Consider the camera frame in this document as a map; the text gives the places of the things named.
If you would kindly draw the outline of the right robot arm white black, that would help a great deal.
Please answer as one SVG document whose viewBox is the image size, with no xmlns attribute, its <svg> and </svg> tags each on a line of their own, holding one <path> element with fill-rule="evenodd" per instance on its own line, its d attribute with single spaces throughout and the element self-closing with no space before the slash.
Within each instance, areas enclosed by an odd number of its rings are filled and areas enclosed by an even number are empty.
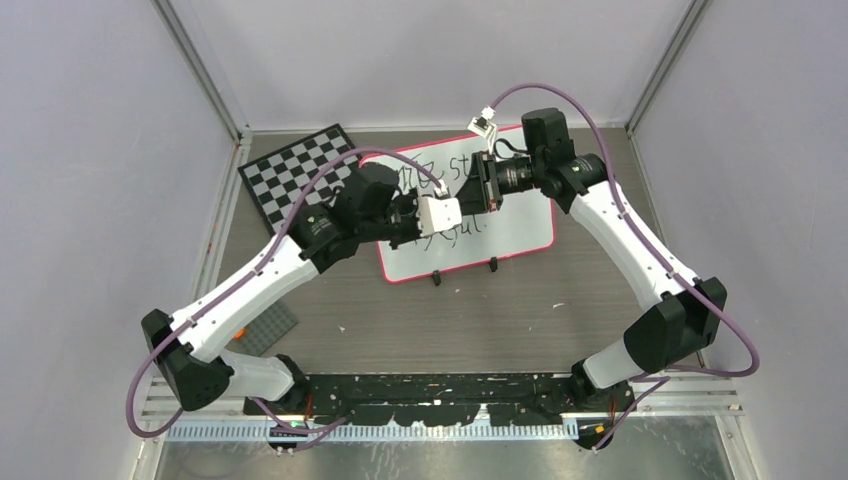
<svg viewBox="0 0 848 480">
<path fill-rule="evenodd" d="M 573 365 L 574 403 L 596 410 L 610 398 L 612 386 L 656 373 L 711 345 L 719 318 L 702 301 L 723 308 L 726 288 L 717 278 L 701 279 L 646 229 L 599 156 L 576 154 L 564 114 L 556 108 L 524 114 L 525 146 L 507 159 L 496 156 L 493 116 L 485 108 L 468 125 L 487 148 L 473 153 L 468 178 L 457 192 L 462 212 L 495 212 L 507 195 L 540 190 L 594 237 L 642 310 L 620 340 Z"/>
</svg>

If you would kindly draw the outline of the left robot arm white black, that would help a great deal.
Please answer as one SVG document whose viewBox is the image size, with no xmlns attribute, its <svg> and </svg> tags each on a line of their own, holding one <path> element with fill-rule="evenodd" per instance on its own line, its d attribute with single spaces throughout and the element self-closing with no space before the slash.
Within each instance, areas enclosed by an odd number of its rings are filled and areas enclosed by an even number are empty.
<svg viewBox="0 0 848 480">
<path fill-rule="evenodd" d="M 333 202 L 304 205 L 248 264 L 211 292 L 173 313 L 154 309 L 141 320 L 155 364 L 184 411 L 222 396 L 257 397 L 280 412 L 298 412 L 307 398 L 302 374 L 283 356 L 260 358 L 228 350 L 235 334 L 297 287 L 352 257 L 363 243 L 395 245 L 420 237 L 421 194 L 399 188 L 380 164 L 355 170 Z"/>
</svg>

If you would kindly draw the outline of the whiteboard with pink frame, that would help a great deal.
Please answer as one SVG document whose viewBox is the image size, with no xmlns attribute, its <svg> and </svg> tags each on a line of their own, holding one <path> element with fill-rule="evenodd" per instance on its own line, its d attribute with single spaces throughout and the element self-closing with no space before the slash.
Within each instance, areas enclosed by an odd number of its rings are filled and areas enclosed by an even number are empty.
<svg viewBox="0 0 848 480">
<path fill-rule="evenodd" d="M 425 167 L 459 191 L 470 171 L 471 154 L 486 142 L 474 134 L 399 148 L 398 153 Z M 493 257 L 502 260 L 549 248 L 556 240 L 558 208 L 537 190 L 510 194 L 493 213 L 465 216 L 451 230 L 405 243 L 393 249 L 377 243 L 384 279 L 400 283 L 483 265 Z"/>
</svg>

